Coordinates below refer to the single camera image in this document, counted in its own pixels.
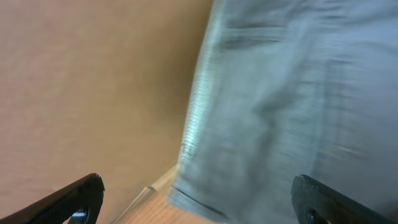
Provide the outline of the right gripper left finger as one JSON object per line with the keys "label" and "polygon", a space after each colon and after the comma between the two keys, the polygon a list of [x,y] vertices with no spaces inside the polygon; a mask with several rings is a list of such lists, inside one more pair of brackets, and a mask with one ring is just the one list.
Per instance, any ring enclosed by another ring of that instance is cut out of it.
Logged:
{"label": "right gripper left finger", "polygon": [[1,224],[96,223],[104,198],[104,183],[95,173],[71,183],[16,213]]}

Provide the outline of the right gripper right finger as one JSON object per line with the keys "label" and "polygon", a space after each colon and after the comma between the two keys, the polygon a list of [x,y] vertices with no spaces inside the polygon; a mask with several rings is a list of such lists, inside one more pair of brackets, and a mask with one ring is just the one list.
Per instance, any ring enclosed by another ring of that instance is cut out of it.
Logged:
{"label": "right gripper right finger", "polygon": [[307,175],[294,178],[290,194],[299,224],[396,224]]}

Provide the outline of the grey shorts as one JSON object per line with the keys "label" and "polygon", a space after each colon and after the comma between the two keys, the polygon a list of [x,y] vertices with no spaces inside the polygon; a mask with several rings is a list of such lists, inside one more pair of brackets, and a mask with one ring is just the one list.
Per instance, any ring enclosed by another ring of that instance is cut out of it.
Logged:
{"label": "grey shorts", "polygon": [[169,201],[295,223],[306,174],[397,219],[397,1],[217,0]]}

